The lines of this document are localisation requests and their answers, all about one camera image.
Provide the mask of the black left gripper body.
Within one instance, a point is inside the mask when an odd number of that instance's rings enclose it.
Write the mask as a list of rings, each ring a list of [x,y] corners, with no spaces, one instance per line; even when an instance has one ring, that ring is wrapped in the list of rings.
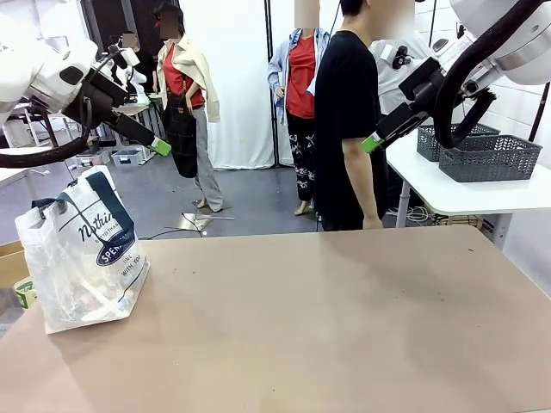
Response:
[[[85,125],[88,99],[91,105],[91,127],[104,123],[116,132],[137,132],[138,123],[115,109],[124,104],[127,93],[102,73],[89,73],[71,103],[71,119]]]

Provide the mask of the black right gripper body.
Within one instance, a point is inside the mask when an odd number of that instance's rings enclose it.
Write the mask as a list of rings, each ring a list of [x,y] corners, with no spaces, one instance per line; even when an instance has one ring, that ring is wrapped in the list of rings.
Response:
[[[434,114],[436,97],[443,83],[443,69],[434,58],[418,62],[416,68],[399,85],[407,103],[399,105],[401,119],[431,117]]]

